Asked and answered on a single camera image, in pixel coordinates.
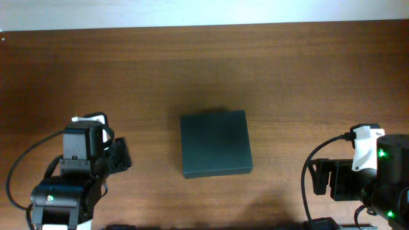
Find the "black box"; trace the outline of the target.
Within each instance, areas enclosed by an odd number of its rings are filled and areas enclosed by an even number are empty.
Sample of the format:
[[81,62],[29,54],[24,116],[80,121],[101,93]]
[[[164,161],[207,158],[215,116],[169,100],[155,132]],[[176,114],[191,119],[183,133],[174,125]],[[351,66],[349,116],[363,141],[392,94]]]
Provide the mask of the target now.
[[183,115],[180,131],[184,178],[249,174],[253,170],[244,110]]

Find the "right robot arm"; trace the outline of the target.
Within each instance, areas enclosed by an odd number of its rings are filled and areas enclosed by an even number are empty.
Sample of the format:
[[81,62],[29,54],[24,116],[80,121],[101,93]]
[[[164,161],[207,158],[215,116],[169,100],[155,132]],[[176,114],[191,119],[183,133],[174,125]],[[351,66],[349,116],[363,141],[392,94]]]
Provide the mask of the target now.
[[301,172],[301,193],[307,226],[316,229],[305,192],[305,174],[310,172],[316,195],[331,187],[335,201],[360,201],[370,215],[387,220],[392,229],[408,229],[408,135],[389,134],[370,138],[375,168],[355,165],[351,159],[313,159],[326,145],[338,141],[358,141],[358,132],[333,137],[317,146],[307,157]]

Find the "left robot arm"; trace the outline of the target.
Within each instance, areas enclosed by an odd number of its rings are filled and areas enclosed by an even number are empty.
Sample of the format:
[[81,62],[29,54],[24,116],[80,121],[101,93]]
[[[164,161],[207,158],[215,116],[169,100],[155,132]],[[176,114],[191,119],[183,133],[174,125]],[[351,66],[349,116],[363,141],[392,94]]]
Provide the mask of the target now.
[[31,229],[77,229],[93,219],[106,179],[132,165],[126,141],[99,121],[75,121],[62,131],[63,154],[48,166],[26,211]]

